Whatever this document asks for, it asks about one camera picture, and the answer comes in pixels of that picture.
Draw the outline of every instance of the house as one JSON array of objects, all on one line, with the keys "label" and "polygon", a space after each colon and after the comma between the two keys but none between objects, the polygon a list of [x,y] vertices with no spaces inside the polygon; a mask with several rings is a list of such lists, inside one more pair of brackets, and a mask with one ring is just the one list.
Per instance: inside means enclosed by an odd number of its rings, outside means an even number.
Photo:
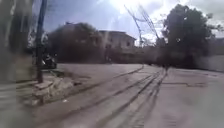
[{"label": "house", "polygon": [[105,47],[105,57],[118,63],[136,62],[135,38],[120,31],[99,31]]}]

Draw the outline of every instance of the tree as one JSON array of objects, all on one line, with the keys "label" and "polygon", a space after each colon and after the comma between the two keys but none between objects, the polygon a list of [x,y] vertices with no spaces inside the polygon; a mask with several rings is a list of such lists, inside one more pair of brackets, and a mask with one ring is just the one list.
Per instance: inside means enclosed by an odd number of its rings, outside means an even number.
[{"label": "tree", "polygon": [[49,33],[49,42],[59,62],[84,62],[102,55],[100,33],[87,23],[66,23]]},{"label": "tree", "polygon": [[193,58],[207,53],[207,42],[211,38],[211,27],[207,25],[210,17],[188,6],[177,5],[164,21],[164,37],[170,57],[193,66]]}]

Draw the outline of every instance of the wall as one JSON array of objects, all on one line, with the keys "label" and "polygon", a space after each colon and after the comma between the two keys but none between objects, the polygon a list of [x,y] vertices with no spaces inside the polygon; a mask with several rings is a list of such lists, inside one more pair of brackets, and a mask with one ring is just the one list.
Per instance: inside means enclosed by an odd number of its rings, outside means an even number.
[{"label": "wall", "polygon": [[201,57],[196,60],[196,64],[201,69],[224,72],[224,55]]}]

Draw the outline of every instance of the road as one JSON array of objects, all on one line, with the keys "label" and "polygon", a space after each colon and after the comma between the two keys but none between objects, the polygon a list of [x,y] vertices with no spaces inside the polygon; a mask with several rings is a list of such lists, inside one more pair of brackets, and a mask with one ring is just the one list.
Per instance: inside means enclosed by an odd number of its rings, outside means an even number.
[{"label": "road", "polygon": [[223,126],[222,73],[115,64],[59,68],[90,79],[83,91],[36,108],[38,128]]}]

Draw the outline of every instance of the foliage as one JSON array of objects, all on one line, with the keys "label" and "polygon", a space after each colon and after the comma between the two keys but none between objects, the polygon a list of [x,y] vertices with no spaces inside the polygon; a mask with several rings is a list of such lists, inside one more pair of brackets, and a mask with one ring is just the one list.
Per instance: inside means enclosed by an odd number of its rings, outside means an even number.
[{"label": "foliage", "polygon": [[66,23],[49,34],[49,43],[59,62],[84,62],[102,55],[100,34],[87,23]]},{"label": "foliage", "polygon": [[211,27],[207,25],[208,18],[196,9],[177,5],[171,10],[164,21],[164,37],[168,44],[170,60],[184,63],[186,59],[205,55],[208,39],[211,38]]}]

